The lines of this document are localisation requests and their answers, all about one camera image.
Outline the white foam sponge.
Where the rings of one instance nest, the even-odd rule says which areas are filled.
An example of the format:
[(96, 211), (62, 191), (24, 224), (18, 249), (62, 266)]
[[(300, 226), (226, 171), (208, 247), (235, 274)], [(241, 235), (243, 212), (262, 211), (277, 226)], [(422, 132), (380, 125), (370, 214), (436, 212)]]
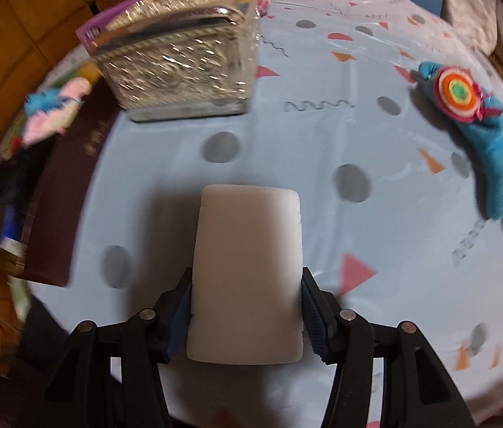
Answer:
[(193, 256), (188, 357), (226, 365), (300, 360), (302, 275), (296, 191), (208, 185)]

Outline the blue tissue packet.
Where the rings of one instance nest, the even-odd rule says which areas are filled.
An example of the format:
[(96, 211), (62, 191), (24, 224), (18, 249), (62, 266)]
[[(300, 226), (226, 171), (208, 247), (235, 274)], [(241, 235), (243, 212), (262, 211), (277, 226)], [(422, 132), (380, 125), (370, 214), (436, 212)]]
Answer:
[(0, 248), (15, 257), (21, 257), (23, 254), (21, 238), (24, 221), (24, 215), (14, 205), (7, 204), (4, 207)]

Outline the pink towel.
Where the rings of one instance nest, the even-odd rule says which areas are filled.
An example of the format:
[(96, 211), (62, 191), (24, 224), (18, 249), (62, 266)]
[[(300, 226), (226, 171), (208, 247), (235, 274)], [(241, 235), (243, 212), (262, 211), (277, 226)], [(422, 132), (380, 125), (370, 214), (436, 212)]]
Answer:
[(24, 148), (55, 134), (64, 134), (79, 112), (83, 98), (91, 93), (92, 85), (84, 77), (75, 77), (58, 89), (61, 92), (55, 108), (26, 117), (21, 135)]

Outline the blue monster plush toy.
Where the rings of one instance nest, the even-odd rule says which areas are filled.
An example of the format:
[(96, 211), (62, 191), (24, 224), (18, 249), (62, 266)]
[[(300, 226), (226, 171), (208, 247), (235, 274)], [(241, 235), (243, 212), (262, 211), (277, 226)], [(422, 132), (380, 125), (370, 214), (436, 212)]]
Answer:
[(467, 68), (422, 62), (424, 93), (450, 118), (481, 163), (488, 218), (503, 218), (503, 103), (482, 88)]

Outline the small blue teddy bear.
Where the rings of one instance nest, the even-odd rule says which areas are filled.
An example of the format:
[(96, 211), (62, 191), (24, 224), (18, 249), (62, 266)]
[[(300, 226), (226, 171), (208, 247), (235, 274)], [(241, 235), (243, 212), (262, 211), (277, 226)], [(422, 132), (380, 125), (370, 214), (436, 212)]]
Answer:
[(47, 112), (57, 106), (61, 90), (50, 88), (29, 94), (25, 98), (24, 112), (27, 118), (42, 111)]

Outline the patterned light blue tablecloth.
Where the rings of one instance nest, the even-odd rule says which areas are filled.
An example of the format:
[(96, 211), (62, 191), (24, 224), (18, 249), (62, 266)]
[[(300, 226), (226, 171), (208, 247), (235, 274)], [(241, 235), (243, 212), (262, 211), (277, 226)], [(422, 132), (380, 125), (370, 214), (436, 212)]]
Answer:
[(422, 61), (469, 68), (503, 101), (487, 58), (410, 0), (273, 0), (249, 114), (108, 135), (65, 287), (34, 295), (65, 330), (121, 322), (193, 257), (208, 184), (290, 188), (303, 260), (374, 323), (410, 320), (474, 420), (503, 409), (503, 225), (481, 214), (481, 167), (417, 89)]

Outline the gold metal tin box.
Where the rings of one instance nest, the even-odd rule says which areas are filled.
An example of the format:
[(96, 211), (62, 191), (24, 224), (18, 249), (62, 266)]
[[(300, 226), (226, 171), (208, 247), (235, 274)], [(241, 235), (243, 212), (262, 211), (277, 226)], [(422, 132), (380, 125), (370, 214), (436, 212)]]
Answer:
[(23, 270), (34, 193), (57, 142), (101, 77), (91, 61), (25, 98), (0, 145), (0, 268)]

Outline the ornate silver tissue box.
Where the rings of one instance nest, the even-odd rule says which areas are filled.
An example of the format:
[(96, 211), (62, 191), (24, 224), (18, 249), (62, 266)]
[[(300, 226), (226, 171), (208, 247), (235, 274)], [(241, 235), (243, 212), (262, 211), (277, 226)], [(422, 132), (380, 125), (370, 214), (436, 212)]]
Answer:
[(257, 0), (139, 0), (90, 55), (136, 123), (241, 115), (259, 39)]

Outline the purple cardboard box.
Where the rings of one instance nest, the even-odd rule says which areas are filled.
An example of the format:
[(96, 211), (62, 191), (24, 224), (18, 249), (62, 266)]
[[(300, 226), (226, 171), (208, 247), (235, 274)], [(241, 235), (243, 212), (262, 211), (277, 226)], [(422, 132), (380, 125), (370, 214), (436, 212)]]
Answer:
[(76, 37), (84, 48), (91, 53), (94, 49), (93, 43), (103, 32), (106, 32), (106, 25), (115, 19), (118, 14), (124, 12), (131, 5), (139, 0), (123, 0), (118, 4), (101, 11), (99, 14), (87, 20), (82, 26), (75, 30)]

